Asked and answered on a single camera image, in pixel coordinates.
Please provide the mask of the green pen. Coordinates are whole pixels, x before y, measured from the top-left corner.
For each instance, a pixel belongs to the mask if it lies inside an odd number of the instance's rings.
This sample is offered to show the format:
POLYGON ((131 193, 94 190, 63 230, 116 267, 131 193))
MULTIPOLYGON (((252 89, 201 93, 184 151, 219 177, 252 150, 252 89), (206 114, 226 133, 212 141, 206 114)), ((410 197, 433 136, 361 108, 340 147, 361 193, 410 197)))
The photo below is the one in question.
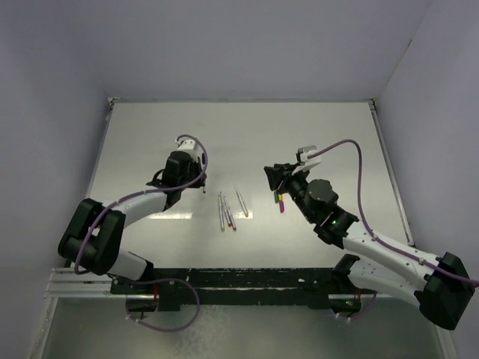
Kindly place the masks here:
POLYGON ((222 232, 224 232, 225 231, 225 215, 224 215, 223 207, 222 207, 221 194, 218 194, 217 201, 218 201, 218 210, 219 210, 220 229, 222 232))

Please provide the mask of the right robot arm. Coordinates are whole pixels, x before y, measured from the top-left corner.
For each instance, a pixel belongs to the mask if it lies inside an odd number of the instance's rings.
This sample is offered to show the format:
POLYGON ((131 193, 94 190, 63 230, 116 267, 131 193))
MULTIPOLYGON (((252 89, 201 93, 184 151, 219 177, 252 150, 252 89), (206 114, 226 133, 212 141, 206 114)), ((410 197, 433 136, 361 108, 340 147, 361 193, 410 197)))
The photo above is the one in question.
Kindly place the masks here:
POLYGON ((440 328, 457 327, 475 293, 458 256, 449 252, 438 256, 381 237, 338 205, 329 181, 308 181, 301 165, 275 164, 264 171, 270 190, 290 195, 319 239, 351 252, 332 276, 338 291, 357 287, 381 292, 418 308, 440 328))

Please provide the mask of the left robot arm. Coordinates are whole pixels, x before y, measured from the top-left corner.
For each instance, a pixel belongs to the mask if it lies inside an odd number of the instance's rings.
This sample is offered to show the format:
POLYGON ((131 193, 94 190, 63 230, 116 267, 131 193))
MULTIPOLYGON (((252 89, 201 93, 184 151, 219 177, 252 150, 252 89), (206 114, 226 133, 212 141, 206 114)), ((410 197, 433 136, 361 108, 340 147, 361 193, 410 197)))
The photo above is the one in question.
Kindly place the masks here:
POLYGON ((188 188, 206 186, 205 151, 175 150, 142 191, 110 204, 86 198, 76 208, 58 244, 58 254, 74 264, 75 273, 110 274, 127 280, 137 293, 153 287, 154 265, 120 249, 124 230, 152 214, 169 210, 188 188))

